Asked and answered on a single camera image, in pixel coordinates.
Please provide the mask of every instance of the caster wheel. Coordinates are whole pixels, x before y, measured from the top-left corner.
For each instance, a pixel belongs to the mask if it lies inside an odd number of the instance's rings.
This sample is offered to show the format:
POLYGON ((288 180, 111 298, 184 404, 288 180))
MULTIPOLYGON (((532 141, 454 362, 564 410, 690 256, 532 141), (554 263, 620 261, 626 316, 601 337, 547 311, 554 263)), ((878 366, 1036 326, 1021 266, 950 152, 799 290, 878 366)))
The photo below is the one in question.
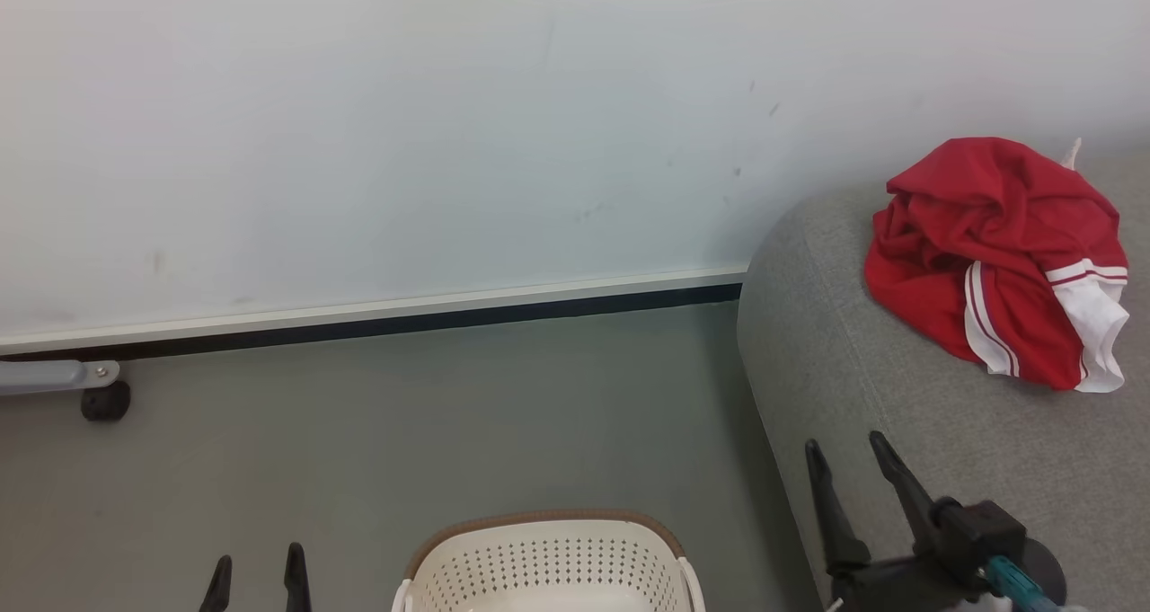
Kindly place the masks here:
POLYGON ((132 403, 132 390, 123 380, 107 388, 87 388, 79 398, 79 412, 90 421, 120 421, 132 403))

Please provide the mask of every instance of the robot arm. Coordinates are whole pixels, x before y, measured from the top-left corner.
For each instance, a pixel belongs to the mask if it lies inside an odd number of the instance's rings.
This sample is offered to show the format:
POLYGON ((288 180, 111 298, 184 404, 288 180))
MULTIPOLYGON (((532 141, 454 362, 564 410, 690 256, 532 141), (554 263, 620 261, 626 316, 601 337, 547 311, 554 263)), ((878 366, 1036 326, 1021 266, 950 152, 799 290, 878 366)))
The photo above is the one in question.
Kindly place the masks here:
POLYGON ((881 433, 871 433, 871 447, 911 526, 912 556, 871 561, 838 502, 818 442, 806 443, 827 574, 836 603, 842 600, 838 612, 940 612, 992 600, 986 595, 1014 600, 1021 612, 1056 612, 1065 604, 1066 577, 1058 560, 1028 538, 1018 520, 990 500, 973 506, 949 497, 931 500, 881 433))

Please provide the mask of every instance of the gray sofa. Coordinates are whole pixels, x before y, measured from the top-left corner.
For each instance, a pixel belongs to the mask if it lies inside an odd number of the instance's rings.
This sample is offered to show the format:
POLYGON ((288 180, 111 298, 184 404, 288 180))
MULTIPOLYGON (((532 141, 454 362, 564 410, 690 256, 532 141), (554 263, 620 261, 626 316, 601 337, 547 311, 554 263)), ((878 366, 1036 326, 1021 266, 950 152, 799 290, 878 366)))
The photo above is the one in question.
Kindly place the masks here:
POLYGON ((994 499, 1014 514, 1058 557, 1072 603, 1099 612, 1150 599, 1150 152, 1084 160, 1080 170, 1118 207, 1130 260, 1130 320, 1114 349, 1126 384, 1110 395, 990 376, 875 304, 862 260, 871 215, 889 201, 882 183, 808 199, 759 248, 743 285, 739 349, 823 599, 806 439, 822 446, 874 558, 910 553, 871 430, 933 497, 994 499))

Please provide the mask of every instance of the white stripe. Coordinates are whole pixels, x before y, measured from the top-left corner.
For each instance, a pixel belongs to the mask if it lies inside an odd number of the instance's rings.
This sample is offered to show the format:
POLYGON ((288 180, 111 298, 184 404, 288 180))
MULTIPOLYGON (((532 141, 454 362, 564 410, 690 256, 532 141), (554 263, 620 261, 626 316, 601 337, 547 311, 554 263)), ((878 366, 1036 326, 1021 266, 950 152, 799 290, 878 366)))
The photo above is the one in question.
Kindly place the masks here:
POLYGON ((1120 265, 1094 265, 1089 257, 1084 257, 1080 262, 1074 262, 1072 265, 1064 265, 1063 268, 1056 268, 1055 270, 1046 271, 1048 282, 1058 282, 1059 280, 1066 280, 1067 277, 1076 277, 1086 271, 1094 271, 1098 275, 1109 275, 1125 277, 1129 275, 1129 270, 1120 265))
POLYGON ((966 273, 963 276, 963 293, 966 297, 966 308, 963 309, 963 324, 966 330, 966 344, 971 346, 974 355, 981 358, 982 362, 987 364, 987 373, 1010 376, 1010 354, 1002 346, 998 346, 998 343, 987 337, 982 328, 979 327, 979 315, 974 313, 974 296, 971 293, 971 273, 973 269, 974 265, 972 263, 966 267, 966 273))
POLYGON ((1055 289, 1058 289, 1059 285, 1082 284, 1083 282, 1101 285, 1116 285, 1116 288, 1120 290, 1122 285, 1127 284, 1128 281, 1126 277, 1122 277, 1122 280, 1113 280, 1113 277, 1104 277, 1101 275, 1094 275, 1092 273, 1086 273, 1086 275, 1076 276, 1074 280, 1065 280, 1059 284, 1051 282, 1051 284, 1055 284, 1055 289))
POLYGON ((1006 350, 1006 353, 1010 354, 1010 359, 1014 366, 1014 372, 1011 376, 1018 376, 1018 354, 998 336, 994 322, 990 321, 990 313, 987 311, 987 299, 982 294, 982 262, 976 261, 971 265, 971 273, 974 274, 974 308, 977 309, 977 314, 982 318, 982 326, 987 328, 987 335, 990 336, 990 339, 1002 345, 1006 350))

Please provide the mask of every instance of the baseboard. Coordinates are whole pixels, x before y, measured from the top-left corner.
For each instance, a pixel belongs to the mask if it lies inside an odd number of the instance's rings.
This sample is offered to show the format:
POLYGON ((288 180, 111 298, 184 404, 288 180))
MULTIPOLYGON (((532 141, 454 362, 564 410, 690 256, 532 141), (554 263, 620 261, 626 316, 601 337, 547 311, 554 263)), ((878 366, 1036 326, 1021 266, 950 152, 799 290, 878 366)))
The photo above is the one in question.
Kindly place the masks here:
POLYGON ((139 359, 289 345, 738 297, 745 267, 610 277, 356 305, 0 337, 3 359, 139 359))

